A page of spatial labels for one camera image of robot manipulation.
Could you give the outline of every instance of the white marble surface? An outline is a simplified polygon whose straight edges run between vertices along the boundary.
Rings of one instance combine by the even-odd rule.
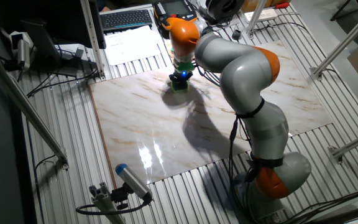
[[[281,63],[276,82],[262,96],[282,108],[290,133],[331,122],[281,42],[259,47]],[[115,166],[126,163],[144,182],[155,182],[228,157],[234,112],[220,89],[197,73],[188,93],[170,92],[172,67],[90,85],[117,186]],[[249,150],[237,135],[234,153]]]

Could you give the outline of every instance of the keyboard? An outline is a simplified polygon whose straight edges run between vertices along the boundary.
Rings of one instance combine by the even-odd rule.
[[[151,25],[152,18],[148,10],[114,12],[100,15],[103,31],[120,30]]]

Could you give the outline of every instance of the metal slotted table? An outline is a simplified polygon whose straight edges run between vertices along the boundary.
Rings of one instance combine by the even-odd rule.
[[[281,14],[296,11],[290,6],[277,12]],[[238,13],[233,24],[238,23],[238,27],[246,27],[244,21],[244,15]],[[292,13],[283,14],[274,21],[258,22],[255,28],[260,29],[268,24],[283,22],[305,26],[301,17]],[[235,27],[230,26],[219,32],[225,39],[230,39]],[[323,79],[320,82],[310,77],[310,67],[317,67],[326,54],[312,36],[299,27],[285,25],[268,28],[255,32],[253,39],[249,39],[243,33],[239,42],[260,45],[276,40],[281,40],[291,52],[298,68],[333,120],[333,124],[293,136],[288,140],[286,152],[298,151],[305,155],[311,162],[312,172],[300,189],[282,199],[286,209],[279,212],[278,217],[286,220],[309,205],[333,200],[358,190],[358,147],[344,155],[342,164],[338,164],[328,151],[329,146],[341,147],[358,138],[358,101],[349,91],[348,85],[334,72],[323,72]],[[101,54],[106,75],[103,80],[170,65],[171,60],[165,46],[161,43],[159,47],[160,55],[115,66],[108,66],[106,55]],[[94,58],[89,50],[87,56]],[[79,77],[84,75],[84,72],[78,73]],[[28,93],[45,78],[47,75],[25,75],[20,86]],[[52,84],[70,79],[73,78],[53,75],[49,78]],[[95,78],[90,82],[100,81],[102,79]],[[44,162],[37,170],[45,223],[109,223],[105,217],[84,216],[75,212],[76,207],[91,203],[91,195],[88,192],[90,185],[106,182],[110,189],[113,187],[87,84],[70,82],[57,85],[52,89],[40,91],[30,98],[30,101],[58,143],[65,148],[69,158],[68,170],[56,166],[56,158]],[[30,136],[35,162],[53,155],[32,126]],[[27,132],[25,138],[30,157]],[[235,156],[235,173],[245,171],[248,166],[246,159],[246,154]],[[224,159],[149,184],[155,202],[152,202],[150,207],[123,216],[128,223],[238,223],[233,206],[227,201],[231,197],[228,190],[227,164],[227,159]],[[31,177],[35,189],[32,171]],[[35,190],[34,195],[37,218],[41,223]],[[137,207],[140,201],[135,195],[131,195],[128,204],[131,208]]]

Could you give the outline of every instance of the robotic arm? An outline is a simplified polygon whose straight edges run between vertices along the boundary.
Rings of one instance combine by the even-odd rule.
[[[186,33],[189,27],[187,24],[186,27],[173,26],[173,29]],[[174,51],[180,47],[174,43],[173,46]],[[234,179],[235,191],[240,201],[252,208],[253,217],[259,221],[283,209],[278,199],[298,189],[311,172],[309,161],[300,153],[284,154],[288,140],[287,119],[277,105],[265,101],[260,95],[276,80],[280,62],[273,52],[224,40],[213,33],[197,41],[195,59],[205,70],[221,74],[222,94],[237,118],[246,124],[254,166],[249,175],[251,178],[246,179],[245,174],[240,174]]]

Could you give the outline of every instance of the green object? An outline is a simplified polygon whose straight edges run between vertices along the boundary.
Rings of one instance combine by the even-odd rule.
[[[189,71],[193,71],[194,68],[195,67],[193,65],[193,62],[186,62],[186,63],[179,63],[177,70],[179,72],[182,72],[182,71],[189,72]]]
[[[171,90],[173,93],[186,93],[189,91],[190,86],[187,81],[185,82],[171,82]]]

